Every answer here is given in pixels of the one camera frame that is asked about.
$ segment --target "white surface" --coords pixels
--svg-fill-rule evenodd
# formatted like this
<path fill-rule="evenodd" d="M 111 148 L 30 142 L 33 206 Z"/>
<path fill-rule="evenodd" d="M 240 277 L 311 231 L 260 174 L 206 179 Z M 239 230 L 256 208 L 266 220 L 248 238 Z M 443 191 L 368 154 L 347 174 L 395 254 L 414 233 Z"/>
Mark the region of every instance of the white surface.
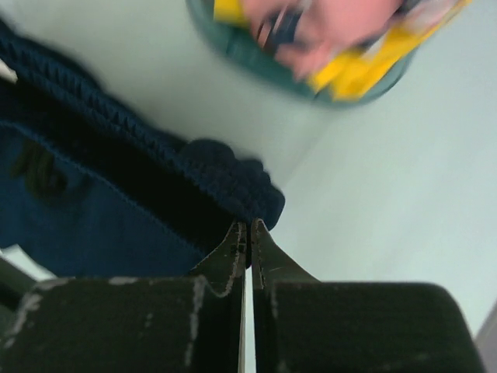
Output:
<path fill-rule="evenodd" d="M 210 52 L 180 0 L 17 0 L 11 16 L 156 127 L 262 158 L 275 240 L 322 280 L 429 281 L 473 332 L 497 298 L 497 2 L 476 0 L 381 100 L 313 106 Z"/>

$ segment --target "floor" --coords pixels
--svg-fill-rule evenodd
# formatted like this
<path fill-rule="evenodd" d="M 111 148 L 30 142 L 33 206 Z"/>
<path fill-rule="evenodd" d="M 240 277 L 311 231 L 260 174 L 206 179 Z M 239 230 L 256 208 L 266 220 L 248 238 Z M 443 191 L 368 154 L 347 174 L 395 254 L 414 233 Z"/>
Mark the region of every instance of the floor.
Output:
<path fill-rule="evenodd" d="M 0 0 L 0 9 L 152 125 L 263 159 L 287 197 L 273 237 L 316 277 L 433 282 L 473 333 L 483 324 L 497 299 L 495 0 L 473 2 L 393 90 L 353 110 L 313 106 L 231 66 L 184 2 Z"/>

